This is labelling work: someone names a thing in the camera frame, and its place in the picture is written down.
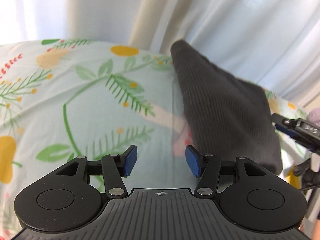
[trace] dark gray cloth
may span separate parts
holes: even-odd
[[[185,41],[171,47],[194,146],[222,160],[246,156],[282,171],[280,143],[263,89],[235,78]]]

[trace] bed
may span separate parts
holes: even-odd
[[[272,113],[307,113],[266,90]],[[292,166],[309,153],[279,133],[280,177],[299,188]],[[0,240],[20,225],[13,201],[23,188],[77,156],[100,160],[138,146],[124,183],[140,188],[191,188],[184,149],[192,136],[169,56],[87,39],[0,46]],[[90,184],[103,192],[101,176]]]

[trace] white curtain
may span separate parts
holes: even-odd
[[[320,93],[320,0],[0,0],[0,44],[90,38],[211,61],[307,104]]]

